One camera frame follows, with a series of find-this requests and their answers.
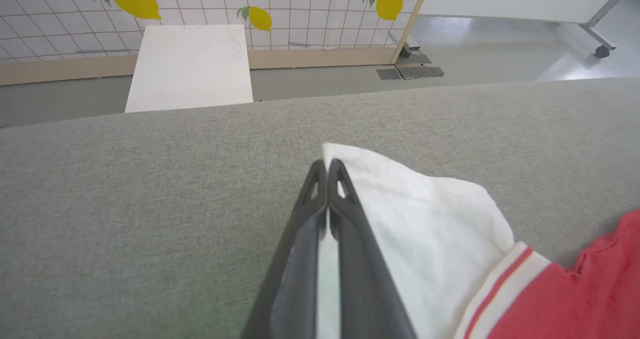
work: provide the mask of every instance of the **white fabric sleeve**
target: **white fabric sleeve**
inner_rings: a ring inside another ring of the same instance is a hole
[[[326,143],[326,165],[343,161],[395,286],[421,339],[452,338],[514,235],[486,189],[428,177],[358,147]],[[322,239],[318,337],[340,338],[338,243]]]

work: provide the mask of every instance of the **gray sofa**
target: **gray sofa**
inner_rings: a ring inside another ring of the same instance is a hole
[[[0,338],[237,338],[320,145],[485,186],[571,267],[640,203],[640,80],[492,84],[0,130]]]

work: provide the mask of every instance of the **wooden strip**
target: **wooden strip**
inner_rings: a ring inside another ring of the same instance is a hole
[[[409,18],[409,23],[407,23],[407,25],[406,25],[406,27],[404,29],[404,33],[402,33],[402,38],[398,42],[398,47],[395,48],[395,52],[393,53],[393,57],[391,57],[391,61],[389,61],[389,64],[395,64],[396,61],[398,60],[398,56],[400,55],[400,51],[402,51],[402,47],[405,45],[405,42],[407,41],[407,37],[409,36],[409,33],[411,33],[411,29],[414,27],[414,22],[418,18],[418,14],[420,13],[420,8],[423,7],[423,3],[424,2],[425,2],[425,0],[418,0],[418,2],[415,4],[415,8],[413,9],[413,13],[411,14],[411,17]]]
[[[250,69],[387,65],[394,48],[251,50]],[[133,75],[138,55],[100,56],[0,65],[0,86]]]

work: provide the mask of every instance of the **red and white garment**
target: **red and white garment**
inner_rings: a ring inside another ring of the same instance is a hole
[[[358,147],[327,143],[322,152],[345,164],[419,338],[640,338],[640,211],[570,271],[514,243],[482,186]],[[318,259],[318,337],[338,339],[330,235]]]

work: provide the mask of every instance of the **gray floor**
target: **gray floor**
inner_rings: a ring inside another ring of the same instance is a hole
[[[596,26],[618,48],[605,59],[574,24],[419,17],[412,36],[444,77],[379,79],[373,67],[252,70],[256,101],[396,89],[640,76],[640,0],[622,0]],[[130,76],[0,87],[0,127],[122,113]]]

